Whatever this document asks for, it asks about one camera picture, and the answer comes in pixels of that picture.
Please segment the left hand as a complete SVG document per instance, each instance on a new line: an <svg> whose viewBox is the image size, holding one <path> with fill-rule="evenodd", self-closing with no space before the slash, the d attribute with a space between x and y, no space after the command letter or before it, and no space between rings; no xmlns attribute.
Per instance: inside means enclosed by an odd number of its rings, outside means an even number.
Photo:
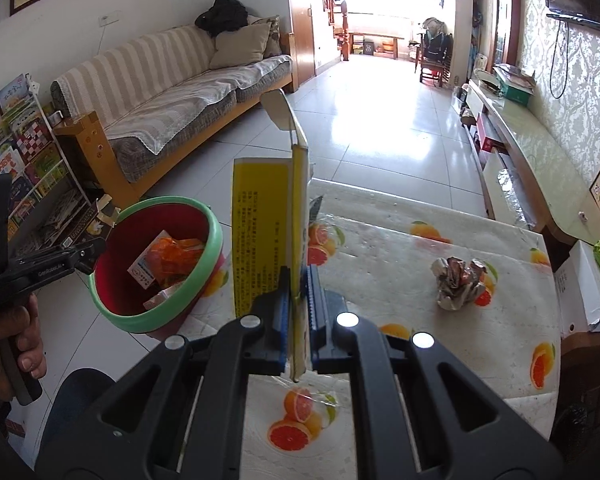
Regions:
<svg viewBox="0 0 600 480"><path fill-rule="evenodd" d="M38 298L30 294L8 312L0 313L0 403L16 395L9 372L18 367L33 380L46 375Z"/></svg>

